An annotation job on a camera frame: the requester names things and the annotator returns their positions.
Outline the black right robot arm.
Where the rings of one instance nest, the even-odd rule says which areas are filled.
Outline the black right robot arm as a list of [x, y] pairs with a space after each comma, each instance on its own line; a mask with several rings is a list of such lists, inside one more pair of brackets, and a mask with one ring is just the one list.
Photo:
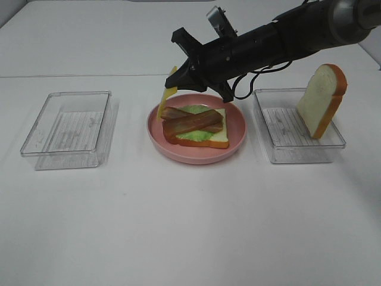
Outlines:
[[279, 64], [288, 67], [323, 49], [363, 41], [380, 26], [380, 1], [304, 1], [242, 35], [220, 7], [213, 7], [207, 18], [219, 36], [214, 41], [201, 44], [184, 28], [173, 32], [172, 42], [188, 58], [165, 87], [198, 92], [211, 88], [230, 102], [235, 98], [230, 79], [277, 72]]

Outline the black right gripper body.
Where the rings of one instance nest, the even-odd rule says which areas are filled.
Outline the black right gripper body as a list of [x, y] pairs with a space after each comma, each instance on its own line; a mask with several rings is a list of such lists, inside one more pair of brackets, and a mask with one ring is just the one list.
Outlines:
[[192, 70], [210, 88], [218, 93], [223, 102], [231, 102], [234, 93], [227, 80], [235, 77], [231, 71], [232, 53], [227, 44], [229, 38], [219, 38], [202, 44], [184, 28], [175, 30], [171, 41], [178, 44], [192, 63]]

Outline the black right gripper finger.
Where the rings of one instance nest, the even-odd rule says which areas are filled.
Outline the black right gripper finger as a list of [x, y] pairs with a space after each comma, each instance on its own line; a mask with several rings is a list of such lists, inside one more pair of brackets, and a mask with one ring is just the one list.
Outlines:
[[196, 71], [192, 70], [192, 63], [187, 59], [179, 68], [174, 66], [165, 80], [167, 89], [190, 90], [204, 92], [207, 85], [198, 77]]

